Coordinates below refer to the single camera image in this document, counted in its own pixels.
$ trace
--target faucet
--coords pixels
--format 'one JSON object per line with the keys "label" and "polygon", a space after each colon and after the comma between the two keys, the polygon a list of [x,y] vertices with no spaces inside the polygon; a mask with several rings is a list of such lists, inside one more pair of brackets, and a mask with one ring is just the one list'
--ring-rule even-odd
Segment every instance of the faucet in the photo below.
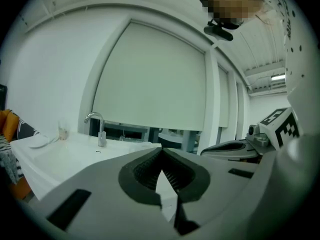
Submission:
{"label": "faucet", "polygon": [[92,112],[85,117],[84,122],[87,123],[89,121],[89,119],[93,116],[96,116],[100,119],[100,130],[98,133],[98,146],[104,147],[107,144],[107,140],[106,140],[106,132],[103,131],[104,130],[104,118],[102,117],[102,115],[97,112]]}

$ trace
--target ceiling light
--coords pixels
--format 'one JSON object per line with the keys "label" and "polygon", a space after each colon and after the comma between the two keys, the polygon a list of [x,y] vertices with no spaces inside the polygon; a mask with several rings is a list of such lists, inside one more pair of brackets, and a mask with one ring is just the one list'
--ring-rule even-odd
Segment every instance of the ceiling light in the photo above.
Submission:
{"label": "ceiling light", "polygon": [[271,81],[282,80],[282,79],[286,79],[286,75],[285,74],[274,75],[274,76],[271,77]]}

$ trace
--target roller blind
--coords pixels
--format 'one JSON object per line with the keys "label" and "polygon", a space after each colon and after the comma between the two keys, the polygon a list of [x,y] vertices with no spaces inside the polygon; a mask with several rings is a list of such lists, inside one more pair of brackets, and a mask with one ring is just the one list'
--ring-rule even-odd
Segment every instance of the roller blind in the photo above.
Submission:
{"label": "roller blind", "polygon": [[202,131],[204,54],[160,30],[131,23],[103,69],[93,111],[107,121]]}
{"label": "roller blind", "polygon": [[228,74],[219,68],[220,77],[220,127],[229,125],[229,82]]}

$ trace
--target ceiling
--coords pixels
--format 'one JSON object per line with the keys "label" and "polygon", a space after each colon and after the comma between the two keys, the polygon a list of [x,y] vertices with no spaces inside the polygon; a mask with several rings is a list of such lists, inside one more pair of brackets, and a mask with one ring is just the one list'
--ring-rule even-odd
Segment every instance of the ceiling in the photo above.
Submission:
{"label": "ceiling", "polygon": [[[208,15],[199,0],[30,0],[20,14],[26,31],[55,16],[93,4],[136,4],[157,6],[164,12],[179,17],[202,31]],[[231,42],[208,36],[214,46],[235,65],[248,85],[252,96],[285,92],[285,81],[271,81],[271,76],[285,73],[284,32],[276,12],[265,8],[265,13],[233,32]]]}

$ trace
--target white countertop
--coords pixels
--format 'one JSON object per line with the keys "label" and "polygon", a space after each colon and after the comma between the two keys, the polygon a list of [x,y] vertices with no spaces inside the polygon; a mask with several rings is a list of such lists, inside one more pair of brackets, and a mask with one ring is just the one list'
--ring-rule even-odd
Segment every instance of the white countertop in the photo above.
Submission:
{"label": "white countertop", "polygon": [[130,143],[107,139],[105,147],[98,138],[70,133],[67,140],[58,140],[41,148],[31,148],[34,136],[10,143],[23,174],[35,196],[41,200],[49,191],[94,163],[138,150],[161,147],[160,144]]}

